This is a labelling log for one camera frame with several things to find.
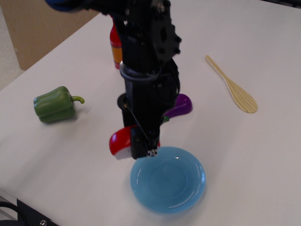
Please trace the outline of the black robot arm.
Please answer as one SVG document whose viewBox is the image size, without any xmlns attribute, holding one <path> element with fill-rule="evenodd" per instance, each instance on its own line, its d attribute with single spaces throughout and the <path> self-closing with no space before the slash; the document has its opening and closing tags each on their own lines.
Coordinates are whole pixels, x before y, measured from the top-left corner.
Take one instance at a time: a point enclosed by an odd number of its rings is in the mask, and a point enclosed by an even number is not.
<svg viewBox="0 0 301 226">
<path fill-rule="evenodd" d="M 125 93 L 118 100 L 129 144 L 110 144 L 117 158 L 157 155 L 164 114 L 175 106 L 180 92 L 178 68 L 181 38 L 170 17 L 168 0 L 49 0 L 62 12 L 83 9 L 110 15 L 122 45 L 120 74 Z"/>
</svg>

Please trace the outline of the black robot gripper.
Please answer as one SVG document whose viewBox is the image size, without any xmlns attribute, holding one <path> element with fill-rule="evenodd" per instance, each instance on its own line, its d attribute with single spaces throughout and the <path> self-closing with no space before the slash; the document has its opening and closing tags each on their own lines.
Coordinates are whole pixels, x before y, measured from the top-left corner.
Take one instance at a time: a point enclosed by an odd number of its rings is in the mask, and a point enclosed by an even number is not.
<svg viewBox="0 0 301 226">
<path fill-rule="evenodd" d="M 117 99 L 124 127 L 138 126 L 130 129 L 131 157 L 157 156 L 163 115 L 174 107 L 180 91 L 178 67 L 167 63 L 157 72 L 140 73 L 122 63 L 119 71 L 126 89 Z"/>
</svg>

